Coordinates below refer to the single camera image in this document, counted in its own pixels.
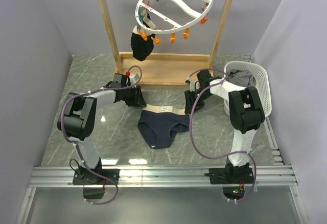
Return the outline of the navy blue underwear beige waistband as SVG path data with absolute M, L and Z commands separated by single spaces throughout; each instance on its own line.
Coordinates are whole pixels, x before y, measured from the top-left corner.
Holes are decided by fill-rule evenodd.
M 169 148 L 176 135 L 189 131 L 190 116 L 173 106 L 147 105 L 141 112 L 137 128 L 152 149 Z

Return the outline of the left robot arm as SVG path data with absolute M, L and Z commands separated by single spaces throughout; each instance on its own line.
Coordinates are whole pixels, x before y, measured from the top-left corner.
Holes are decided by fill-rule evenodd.
M 73 144 L 79 156 L 78 168 L 75 170 L 78 179 L 89 184 L 107 181 L 101 158 L 91 139 L 97 110 L 121 101 L 129 107 L 145 107 L 146 102 L 138 84 L 141 78 L 142 74 L 115 73 L 112 81 L 95 91 L 69 93 L 66 96 L 57 127 L 66 141 Z

